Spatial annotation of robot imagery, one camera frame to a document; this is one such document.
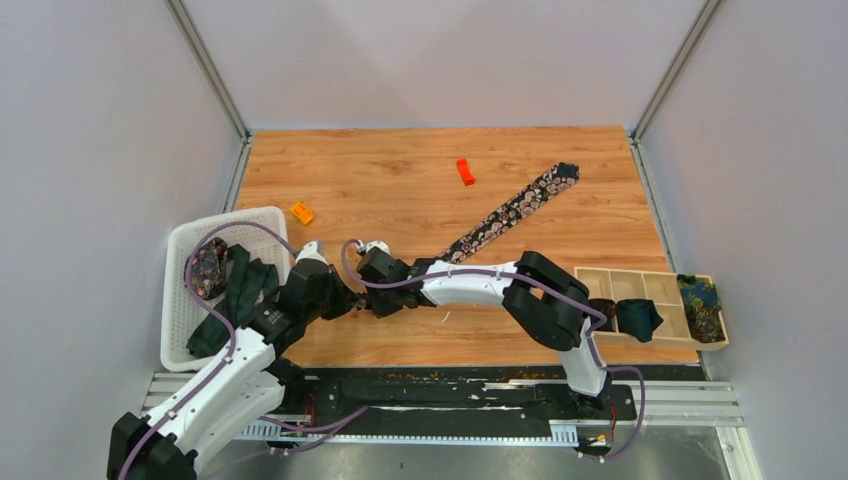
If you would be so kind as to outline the black pink rose tie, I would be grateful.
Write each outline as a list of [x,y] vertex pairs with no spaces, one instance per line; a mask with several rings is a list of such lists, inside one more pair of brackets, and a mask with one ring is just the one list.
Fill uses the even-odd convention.
[[579,180],[578,165],[559,162],[551,166],[454,241],[436,259],[452,264],[466,261]]

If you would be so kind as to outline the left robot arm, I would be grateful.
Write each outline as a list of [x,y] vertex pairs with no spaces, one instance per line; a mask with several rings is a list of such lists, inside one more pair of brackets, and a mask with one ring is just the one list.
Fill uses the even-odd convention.
[[196,479],[261,415],[298,411],[307,389],[283,353],[314,320],[342,316],[356,301],[334,266],[297,261],[201,371],[146,415],[126,413],[115,423],[107,478]]

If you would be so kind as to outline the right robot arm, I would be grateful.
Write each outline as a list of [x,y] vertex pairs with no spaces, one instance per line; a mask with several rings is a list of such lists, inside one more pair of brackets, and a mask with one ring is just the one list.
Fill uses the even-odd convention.
[[524,252],[496,265],[459,265],[421,258],[408,265],[376,245],[359,245],[361,259],[346,273],[369,292],[399,307],[467,304],[501,307],[537,344],[555,351],[571,389],[571,403],[596,417],[611,403],[607,364],[594,332],[608,316],[589,304],[588,288],[544,255]]

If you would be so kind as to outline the dark green tie in basket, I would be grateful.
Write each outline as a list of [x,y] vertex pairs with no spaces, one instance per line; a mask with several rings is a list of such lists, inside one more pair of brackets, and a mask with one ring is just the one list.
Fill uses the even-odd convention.
[[226,273],[226,290],[212,300],[216,302],[214,310],[234,327],[242,325],[256,303],[274,293],[280,286],[277,267],[252,257],[238,244],[228,245]]

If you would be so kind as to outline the white perforated plastic basket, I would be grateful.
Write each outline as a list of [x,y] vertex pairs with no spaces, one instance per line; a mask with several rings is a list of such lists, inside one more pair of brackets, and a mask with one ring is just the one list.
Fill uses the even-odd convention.
[[171,372],[199,371],[211,358],[196,358],[186,348],[191,334],[201,324],[208,312],[199,306],[184,286],[184,267],[198,242],[214,228],[228,227],[216,233],[227,244],[244,247],[252,258],[276,266],[285,278],[291,268],[290,253],[270,234],[254,225],[258,223],[283,239],[288,238],[285,216],[273,206],[250,208],[184,223],[169,236],[165,261],[163,307],[161,318],[160,360]]

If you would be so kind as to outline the orange plastic block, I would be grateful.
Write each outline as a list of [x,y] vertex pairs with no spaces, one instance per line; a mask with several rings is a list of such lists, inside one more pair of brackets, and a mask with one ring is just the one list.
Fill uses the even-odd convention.
[[289,208],[289,211],[303,226],[310,225],[315,219],[314,212],[302,202],[297,202],[292,205]]

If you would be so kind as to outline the dark floral tie in basket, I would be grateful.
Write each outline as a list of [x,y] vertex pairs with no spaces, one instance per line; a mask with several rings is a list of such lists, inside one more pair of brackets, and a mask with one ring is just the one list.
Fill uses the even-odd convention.
[[227,286],[228,245],[219,237],[203,244],[186,261],[188,284],[202,300],[212,300],[224,293]]

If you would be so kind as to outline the red plastic block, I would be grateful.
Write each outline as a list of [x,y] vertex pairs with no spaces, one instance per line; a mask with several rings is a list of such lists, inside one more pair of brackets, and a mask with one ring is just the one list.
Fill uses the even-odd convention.
[[468,161],[466,158],[460,158],[456,161],[456,168],[458,174],[465,186],[474,185],[476,182],[476,178],[471,172]]

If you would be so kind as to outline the dark teal tie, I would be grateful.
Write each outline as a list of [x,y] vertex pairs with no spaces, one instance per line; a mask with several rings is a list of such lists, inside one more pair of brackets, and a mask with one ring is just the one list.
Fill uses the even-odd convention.
[[664,318],[659,314],[653,300],[625,299],[616,303],[618,330],[638,340],[648,343],[654,332],[663,325]]

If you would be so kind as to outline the wooden compartment box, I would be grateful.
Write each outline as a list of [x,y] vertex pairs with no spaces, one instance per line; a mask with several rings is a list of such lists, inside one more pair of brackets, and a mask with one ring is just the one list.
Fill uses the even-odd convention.
[[687,322],[683,297],[674,273],[585,266],[573,267],[572,273],[589,289],[591,298],[653,301],[663,323],[647,343],[651,347],[718,351],[730,344],[722,316],[718,317],[719,330],[723,334],[721,339],[703,342],[693,335],[695,329]]

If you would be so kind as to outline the blue gold patterned tie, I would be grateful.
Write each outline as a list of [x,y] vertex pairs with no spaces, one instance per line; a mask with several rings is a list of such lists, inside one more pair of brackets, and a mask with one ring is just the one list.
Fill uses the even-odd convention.
[[701,343],[717,343],[726,339],[721,325],[721,303],[715,284],[695,275],[677,274],[684,315],[690,336]]

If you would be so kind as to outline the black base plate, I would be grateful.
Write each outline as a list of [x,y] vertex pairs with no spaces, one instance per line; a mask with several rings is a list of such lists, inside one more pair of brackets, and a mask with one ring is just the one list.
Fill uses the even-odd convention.
[[347,435],[542,437],[553,420],[601,429],[638,416],[635,390],[613,385],[598,400],[573,392],[558,365],[311,368],[273,409],[316,426],[365,411]]

